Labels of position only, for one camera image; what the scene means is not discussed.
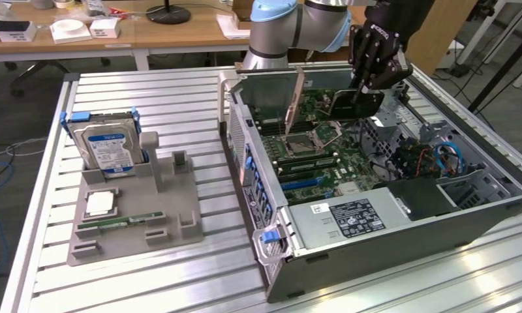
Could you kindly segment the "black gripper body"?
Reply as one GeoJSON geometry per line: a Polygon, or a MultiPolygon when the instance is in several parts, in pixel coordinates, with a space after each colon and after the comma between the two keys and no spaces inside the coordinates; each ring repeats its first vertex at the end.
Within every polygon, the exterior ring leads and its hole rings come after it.
{"type": "Polygon", "coordinates": [[[406,51],[412,34],[420,29],[434,1],[376,1],[366,7],[363,28],[380,42],[382,55],[406,51]]]}

